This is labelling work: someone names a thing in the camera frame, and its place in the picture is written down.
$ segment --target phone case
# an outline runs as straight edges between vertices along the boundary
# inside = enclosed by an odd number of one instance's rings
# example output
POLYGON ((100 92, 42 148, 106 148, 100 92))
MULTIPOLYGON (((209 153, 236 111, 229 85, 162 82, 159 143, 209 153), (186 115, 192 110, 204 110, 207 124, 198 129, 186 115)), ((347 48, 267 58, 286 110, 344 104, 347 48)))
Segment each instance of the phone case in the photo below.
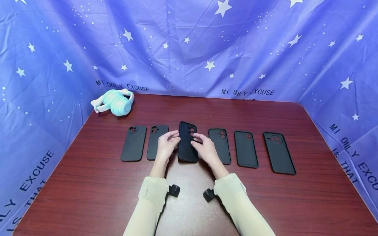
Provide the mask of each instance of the phone case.
POLYGON ((137 162, 142 159, 146 130, 145 126, 132 126, 127 130, 121 161, 137 162))
POLYGON ((225 129, 209 129, 209 138, 213 141, 219 159, 224 165, 231 164, 230 150, 228 148, 228 138, 225 129))
POLYGON ((190 143, 193 140, 191 133, 197 133, 197 127, 190 123, 181 121, 179 128, 179 136, 181 141, 178 143, 177 156, 180 160, 196 163, 198 160, 198 153, 190 143))
POLYGON ((279 133, 265 132, 264 140, 273 172, 296 174, 284 136, 279 133))
POLYGON ((234 136, 237 164, 241 167, 259 167, 252 133, 235 131, 234 136))
POLYGON ((168 129, 168 125, 154 125, 151 127, 147 149, 147 160, 155 160, 158 151, 159 137, 167 133, 168 129))

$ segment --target backdrop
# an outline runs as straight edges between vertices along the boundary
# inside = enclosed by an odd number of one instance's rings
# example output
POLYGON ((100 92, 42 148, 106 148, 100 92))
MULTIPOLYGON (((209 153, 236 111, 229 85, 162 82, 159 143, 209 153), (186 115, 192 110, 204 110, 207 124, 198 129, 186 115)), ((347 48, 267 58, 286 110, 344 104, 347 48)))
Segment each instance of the backdrop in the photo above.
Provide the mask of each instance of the backdrop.
POLYGON ((114 88, 298 102, 377 218, 377 13, 369 0, 0 1, 0 235, 114 88))

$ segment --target beige sleeve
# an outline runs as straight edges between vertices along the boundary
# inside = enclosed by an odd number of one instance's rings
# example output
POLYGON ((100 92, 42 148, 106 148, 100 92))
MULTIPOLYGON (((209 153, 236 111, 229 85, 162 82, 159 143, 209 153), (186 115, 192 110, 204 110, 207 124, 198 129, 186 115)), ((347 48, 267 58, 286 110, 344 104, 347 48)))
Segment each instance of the beige sleeve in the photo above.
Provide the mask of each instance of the beige sleeve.
POLYGON ((168 191, 166 179, 145 177, 123 236, 153 236, 168 191))
POLYGON ((222 200, 242 236, 275 235, 268 223, 251 203, 243 183, 232 173, 215 180, 214 193, 222 200))

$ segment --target wooden table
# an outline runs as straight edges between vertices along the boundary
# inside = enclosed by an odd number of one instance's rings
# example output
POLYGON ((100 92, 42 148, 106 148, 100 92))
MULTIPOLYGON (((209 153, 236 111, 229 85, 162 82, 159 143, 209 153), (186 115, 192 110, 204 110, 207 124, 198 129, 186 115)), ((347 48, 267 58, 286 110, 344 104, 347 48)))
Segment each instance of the wooden table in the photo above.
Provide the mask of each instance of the wooden table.
MULTIPOLYGON (((153 162, 146 159, 152 125, 178 129, 180 121, 225 128, 236 173, 250 200, 277 236, 377 235, 378 225, 309 118, 295 103, 205 99, 137 94, 127 117, 92 113, 15 235, 122 235, 138 201, 143 178, 153 162), (147 127, 140 162, 120 160, 127 129, 147 127), (258 169, 239 167, 234 131, 253 133, 258 169), (285 136, 297 174, 272 172, 263 132, 285 136)), ((238 235, 221 203, 202 193, 214 179, 203 162, 171 161, 167 180, 181 187, 169 196, 156 235, 238 235)))

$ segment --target mint green headphones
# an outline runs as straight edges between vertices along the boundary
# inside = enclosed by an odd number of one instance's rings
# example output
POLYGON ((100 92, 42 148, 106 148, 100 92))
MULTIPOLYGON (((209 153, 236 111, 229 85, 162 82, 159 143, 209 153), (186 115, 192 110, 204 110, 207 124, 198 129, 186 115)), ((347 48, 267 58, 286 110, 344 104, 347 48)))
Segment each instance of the mint green headphones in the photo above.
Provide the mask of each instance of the mint green headphones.
POLYGON ((96 113, 110 111, 116 116, 125 116, 131 111, 134 102, 134 94, 126 88, 122 90, 111 89, 96 100, 91 101, 91 105, 96 113))

